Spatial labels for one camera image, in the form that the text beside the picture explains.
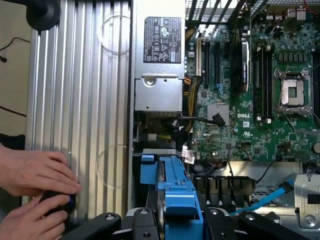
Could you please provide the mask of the person's right hand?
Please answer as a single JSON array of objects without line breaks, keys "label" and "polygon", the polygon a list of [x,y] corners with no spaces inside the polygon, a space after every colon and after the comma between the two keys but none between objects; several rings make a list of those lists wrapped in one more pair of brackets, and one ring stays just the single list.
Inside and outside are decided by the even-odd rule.
[{"label": "person's right hand", "polygon": [[45,217],[50,210],[69,202],[68,195],[60,194],[41,201],[42,195],[12,210],[0,223],[2,240],[57,240],[65,230],[68,214],[61,210]]}]

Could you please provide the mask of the person's left hand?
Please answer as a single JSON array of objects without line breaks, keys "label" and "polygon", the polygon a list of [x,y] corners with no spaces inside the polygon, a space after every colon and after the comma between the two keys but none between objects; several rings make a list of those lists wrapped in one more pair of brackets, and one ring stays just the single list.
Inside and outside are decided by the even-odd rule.
[{"label": "person's left hand", "polygon": [[33,197],[41,191],[72,195],[81,188],[62,153],[4,146],[0,147],[0,187],[15,197]]}]

